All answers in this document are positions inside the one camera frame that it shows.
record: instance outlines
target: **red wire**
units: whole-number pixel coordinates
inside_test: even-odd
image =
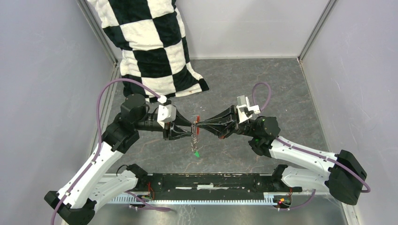
[[[196,122],[200,121],[200,116],[196,117]],[[196,135],[199,135],[199,127],[196,128]]]
[[[151,191],[152,191],[152,200],[155,200],[155,192],[153,191],[152,187],[151,187]]]

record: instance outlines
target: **black and white checkered fabric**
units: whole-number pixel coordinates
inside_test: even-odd
[[[185,28],[176,0],[88,0],[110,40],[122,49],[120,71],[160,95],[182,97],[209,90],[191,66]],[[124,95],[151,93],[124,83]]]

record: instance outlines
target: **white wall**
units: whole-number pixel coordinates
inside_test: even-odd
[[[272,58],[300,54],[327,2],[177,0],[176,5],[192,58]],[[120,50],[114,50],[121,58]]]
[[[0,224],[45,225],[45,194],[87,159],[112,64],[76,1],[0,8]]]
[[[373,188],[361,224],[398,221],[398,2],[338,1],[304,58],[332,151],[353,152]]]

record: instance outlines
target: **cable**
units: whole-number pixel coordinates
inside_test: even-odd
[[[117,176],[117,172],[119,172],[119,170],[123,167],[123,166],[128,166],[128,165],[126,165],[126,164],[123,164],[123,165],[121,165],[117,170],[116,170],[116,176]]]
[[[151,117],[155,116],[155,113],[158,111],[159,107],[156,107],[156,109],[152,112]]]
[[[146,119],[148,118],[148,115],[149,115],[149,105],[148,105],[148,104],[145,104],[145,108],[146,108],[145,116],[144,116],[142,119],[140,119],[139,121],[144,121],[144,120],[146,120]]]
[[[268,88],[267,100],[265,101],[265,104],[260,108],[260,111],[263,111],[265,109],[265,107],[267,107],[267,105],[269,103],[269,100],[271,99],[271,86],[267,82],[258,82],[257,84],[255,84],[253,86],[252,97],[253,97],[253,104],[257,105],[257,102],[256,102],[256,87],[261,85],[261,84],[265,85]]]
[[[135,197],[138,201],[142,202],[144,205],[146,205],[149,208],[137,208],[138,210],[156,210],[156,211],[160,211],[160,212],[169,212],[171,211],[171,208],[166,208],[166,207],[153,207],[150,204],[146,203],[144,200],[140,199],[138,196],[136,196],[135,194],[131,193],[130,191],[126,191],[125,193],[132,195],[133,197]]]
[[[288,143],[282,141],[281,139],[279,139],[279,138],[276,138],[276,139],[277,139],[280,143],[282,143],[282,144],[284,144],[284,145],[286,145],[286,146],[288,146],[288,147],[291,147],[290,144],[288,144]],[[345,169],[347,172],[349,172],[352,176],[354,176],[357,180],[359,180],[359,182],[361,182],[361,183],[363,184],[363,186],[366,187],[366,190],[361,190],[362,193],[369,193],[369,192],[370,192],[370,187],[369,187],[369,185],[368,185],[361,177],[359,177],[354,171],[352,171],[351,169],[349,169],[347,166],[345,166],[345,165],[343,165],[343,164],[337,162],[337,161],[334,160],[334,159],[328,158],[328,157],[326,157],[326,156],[320,155],[320,154],[315,153],[315,152],[311,152],[311,151],[308,151],[308,150],[305,150],[305,149],[302,149],[302,148],[299,148],[299,147],[296,147],[296,146],[293,146],[292,148],[293,148],[293,149],[296,149],[296,150],[299,150],[299,151],[301,151],[301,152],[310,154],[310,155],[312,155],[312,156],[316,156],[316,157],[322,158],[322,159],[324,159],[324,160],[327,160],[327,161],[329,161],[329,162],[332,162],[332,163],[334,163],[334,164],[340,166],[341,168],[343,168],[343,169]]]
[[[312,191],[312,194],[311,194],[310,198],[309,198],[305,203],[303,203],[303,204],[301,204],[301,205],[298,205],[298,206],[295,206],[295,207],[290,207],[290,208],[287,208],[287,209],[278,208],[278,211],[296,210],[296,209],[299,209],[299,208],[301,208],[301,207],[304,207],[304,206],[308,205],[308,204],[312,201],[312,199],[314,198],[315,192],[316,192],[316,189],[314,189],[314,190]]]
[[[98,147],[97,147],[97,152],[95,153],[94,157],[92,158],[91,162],[89,163],[86,168],[82,171],[81,174],[79,174],[79,176],[76,178],[76,180],[70,185],[70,187],[67,189],[67,191],[65,192],[65,195],[61,198],[61,200],[58,202],[58,204],[56,205],[54,212],[51,216],[51,221],[50,224],[54,225],[55,222],[55,216],[57,215],[58,209],[60,208],[61,204],[63,203],[63,201],[66,199],[66,193],[70,193],[73,188],[76,186],[76,184],[81,180],[81,178],[86,174],[86,172],[90,169],[90,167],[95,163],[95,160],[98,158],[98,156],[100,155],[101,152],[101,147],[102,147],[102,130],[101,130],[101,120],[100,120],[100,105],[101,105],[101,98],[102,95],[104,94],[105,90],[112,84],[116,83],[116,82],[130,82],[133,84],[136,84],[142,88],[144,88],[145,90],[147,90],[148,92],[150,92],[151,94],[153,94],[155,97],[160,98],[160,95],[156,94],[153,90],[149,89],[148,87],[146,87],[145,85],[131,80],[131,79],[127,79],[127,78],[119,78],[119,79],[115,79],[113,81],[110,81],[109,83],[107,83],[104,88],[101,90],[101,92],[98,95],[98,99],[97,99],[97,106],[96,106],[96,119],[97,119],[97,129],[98,129]]]

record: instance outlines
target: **gray mottled surface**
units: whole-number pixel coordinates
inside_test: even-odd
[[[249,96],[251,100],[253,85],[266,81],[272,87],[272,97],[262,114],[278,118],[282,129],[280,135],[311,148],[326,150],[312,99],[296,59],[192,60],[192,66],[202,74],[210,90],[172,99],[187,119],[194,120],[197,115],[201,119],[215,116],[230,105],[236,105],[240,95]],[[259,105],[263,104],[267,88],[258,87],[256,94]],[[123,101],[122,84],[119,84],[110,121],[120,111]],[[200,158],[197,158],[191,151],[189,137],[164,141],[161,133],[140,131],[140,139],[108,172],[116,172],[122,164],[136,163],[150,173],[270,173],[278,164],[286,164],[257,156],[247,143],[249,140],[241,135],[220,140],[201,130]]]

